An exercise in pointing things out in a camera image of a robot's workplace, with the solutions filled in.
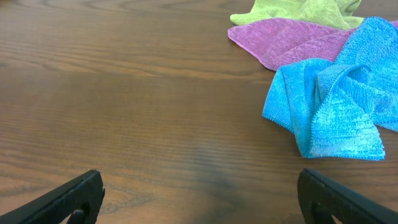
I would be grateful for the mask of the blue microfiber cloth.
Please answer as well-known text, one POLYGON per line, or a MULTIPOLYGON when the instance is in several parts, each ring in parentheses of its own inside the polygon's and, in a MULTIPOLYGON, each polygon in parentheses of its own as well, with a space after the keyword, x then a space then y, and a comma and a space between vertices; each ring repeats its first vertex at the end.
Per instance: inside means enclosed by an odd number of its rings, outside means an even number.
POLYGON ((305 158, 385 158, 379 128, 397 130, 397 28, 369 17, 334 62, 280 67, 262 111, 294 134, 305 158))

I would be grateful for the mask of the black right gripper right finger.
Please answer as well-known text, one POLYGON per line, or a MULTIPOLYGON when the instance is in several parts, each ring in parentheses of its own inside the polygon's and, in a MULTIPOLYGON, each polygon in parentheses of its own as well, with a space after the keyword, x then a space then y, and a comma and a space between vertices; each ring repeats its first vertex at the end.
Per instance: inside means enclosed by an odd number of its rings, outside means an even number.
POLYGON ((306 224, 396 224, 390 210, 335 182, 323 174, 303 169, 297 181, 298 203, 306 224))

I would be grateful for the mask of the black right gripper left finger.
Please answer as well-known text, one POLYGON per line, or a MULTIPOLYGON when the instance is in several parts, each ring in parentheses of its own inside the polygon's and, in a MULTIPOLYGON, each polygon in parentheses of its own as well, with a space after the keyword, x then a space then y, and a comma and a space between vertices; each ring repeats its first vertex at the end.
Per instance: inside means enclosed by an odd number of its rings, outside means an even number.
POLYGON ((98 170, 89 170, 39 198, 1 215, 1 223, 95 224, 105 191, 98 170))

